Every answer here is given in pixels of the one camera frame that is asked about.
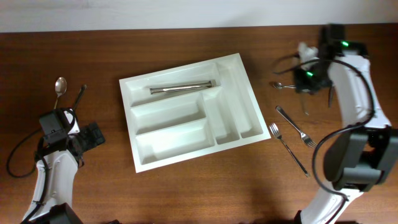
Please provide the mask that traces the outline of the silver fork short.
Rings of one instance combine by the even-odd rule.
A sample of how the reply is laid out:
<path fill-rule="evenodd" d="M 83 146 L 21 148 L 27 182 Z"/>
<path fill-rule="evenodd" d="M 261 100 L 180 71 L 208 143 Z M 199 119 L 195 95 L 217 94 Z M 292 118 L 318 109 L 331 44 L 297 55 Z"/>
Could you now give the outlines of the silver fork short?
<path fill-rule="evenodd" d="M 280 107 L 276 106 L 276 111 L 289 123 L 293 126 L 293 128 L 299 133 L 301 140 L 305 145 L 308 147 L 311 147 L 313 149 L 316 148 L 317 144 L 311 139 L 311 137 L 304 133 L 296 124 L 295 122 L 290 118 L 290 116 Z"/>

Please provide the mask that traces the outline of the silver fork long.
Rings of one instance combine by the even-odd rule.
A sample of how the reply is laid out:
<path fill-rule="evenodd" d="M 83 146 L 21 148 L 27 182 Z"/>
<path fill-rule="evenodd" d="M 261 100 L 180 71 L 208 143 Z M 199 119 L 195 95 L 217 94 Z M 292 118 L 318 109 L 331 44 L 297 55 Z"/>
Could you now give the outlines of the silver fork long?
<path fill-rule="evenodd" d="M 292 159 L 295 161 L 295 163 L 300 167 L 300 169 L 302 170 L 302 172 L 305 174 L 306 177 L 310 177 L 309 172 L 306 170 L 306 168 L 303 166 L 303 164 L 298 160 L 298 158 L 295 156 L 295 154 L 292 152 L 292 150 L 290 149 L 290 147 L 288 147 L 288 145 L 284 142 L 284 140 L 282 139 L 282 135 L 279 132 L 279 129 L 277 127 L 277 125 L 275 123 L 271 123 L 269 125 L 269 129 L 272 133 L 272 135 L 278 139 L 286 148 L 286 150 L 288 151 L 288 153 L 292 156 Z"/>

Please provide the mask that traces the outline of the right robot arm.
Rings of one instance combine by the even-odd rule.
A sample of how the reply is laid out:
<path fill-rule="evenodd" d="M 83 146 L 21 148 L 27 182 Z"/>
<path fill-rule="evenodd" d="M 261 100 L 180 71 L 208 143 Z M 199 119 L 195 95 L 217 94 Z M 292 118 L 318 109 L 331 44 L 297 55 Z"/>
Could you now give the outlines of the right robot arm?
<path fill-rule="evenodd" d="M 327 140 L 335 139 L 323 159 L 325 181 L 318 181 L 318 193 L 294 222 L 335 223 L 350 203 L 385 182 L 397 160 L 397 130 L 378 102 L 365 44 L 346 40 L 343 25 L 323 26 L 318 46 L 301 43 L 298 57 L 297 91 L 335 91 L 343 127 L 315 146 L 318 152 Z"/>

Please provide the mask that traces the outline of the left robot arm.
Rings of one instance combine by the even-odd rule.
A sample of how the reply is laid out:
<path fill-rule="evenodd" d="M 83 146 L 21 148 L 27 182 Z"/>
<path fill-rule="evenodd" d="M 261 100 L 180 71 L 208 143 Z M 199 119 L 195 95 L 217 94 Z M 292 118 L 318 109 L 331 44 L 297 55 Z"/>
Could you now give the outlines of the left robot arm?
<path fill-rule="evenodd" d="M 72 108 L 39 118 L 43 136 L 35 152 L 38 171 L 34 196 L 22 223 L 81 223 L 72 210 L 73 181 L 83 154 L 105 143 L 96 122 L 82 128 Z"/>

